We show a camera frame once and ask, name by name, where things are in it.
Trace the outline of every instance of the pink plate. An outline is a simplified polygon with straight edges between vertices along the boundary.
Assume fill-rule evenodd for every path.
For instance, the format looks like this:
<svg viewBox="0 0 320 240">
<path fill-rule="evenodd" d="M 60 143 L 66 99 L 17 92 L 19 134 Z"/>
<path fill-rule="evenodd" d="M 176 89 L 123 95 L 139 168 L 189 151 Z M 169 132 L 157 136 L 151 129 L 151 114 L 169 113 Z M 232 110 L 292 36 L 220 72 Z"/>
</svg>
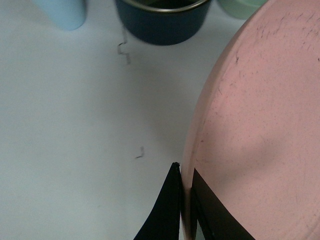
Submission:
<svg viewBox="0 0 320 240">
<path fill-rule="evenodd" d="M 257 240 L 320 239 L 320 1 L 269 0 L 199 97 L 182 163 Z"/>
</svg>

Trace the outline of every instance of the cup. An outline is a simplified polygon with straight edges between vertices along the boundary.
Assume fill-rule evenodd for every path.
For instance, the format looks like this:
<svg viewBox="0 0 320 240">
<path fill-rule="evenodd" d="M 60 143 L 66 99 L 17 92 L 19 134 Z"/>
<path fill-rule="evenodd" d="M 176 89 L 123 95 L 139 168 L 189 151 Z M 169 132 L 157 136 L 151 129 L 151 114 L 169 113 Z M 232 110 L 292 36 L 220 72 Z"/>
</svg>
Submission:
<svg viewBox="0 0 320 240">
<path fill-rule="evenodd" d="M 86 20 L 85 0 L 32 0 L 59 28 L 72 31 Z"/>
</svg>

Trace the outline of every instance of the white surface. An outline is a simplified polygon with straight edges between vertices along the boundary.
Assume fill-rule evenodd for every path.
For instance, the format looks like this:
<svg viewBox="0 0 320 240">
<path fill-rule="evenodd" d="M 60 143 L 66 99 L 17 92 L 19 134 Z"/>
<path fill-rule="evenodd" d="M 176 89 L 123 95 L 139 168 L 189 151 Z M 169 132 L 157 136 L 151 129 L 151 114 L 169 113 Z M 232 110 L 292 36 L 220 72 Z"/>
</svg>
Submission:
<svg viewBox="0 0 320 240">
<path fill-rule="evenodd" d="M 127 65 L 111 0 L 88 1 L 86 22 L 71 32 L 29 0 L 0 6 L 0 240 L 132 240 L 244 21 L 213 2 L 183 43 L 128 34 Z"/>
</svg>

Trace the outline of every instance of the mint green cup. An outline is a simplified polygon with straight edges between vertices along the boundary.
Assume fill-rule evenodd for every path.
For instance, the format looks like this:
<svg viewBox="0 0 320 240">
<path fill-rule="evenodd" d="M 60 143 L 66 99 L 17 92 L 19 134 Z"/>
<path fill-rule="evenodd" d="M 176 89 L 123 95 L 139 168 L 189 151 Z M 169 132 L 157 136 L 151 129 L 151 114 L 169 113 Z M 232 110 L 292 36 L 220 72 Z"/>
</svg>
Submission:
<svg viewBox="0 0 320 240">
<path fill-rule="evenodd" d="M 248 19 L 267 0 L 218 0 L 221 7 L 232 17 Z"/>
</svg>

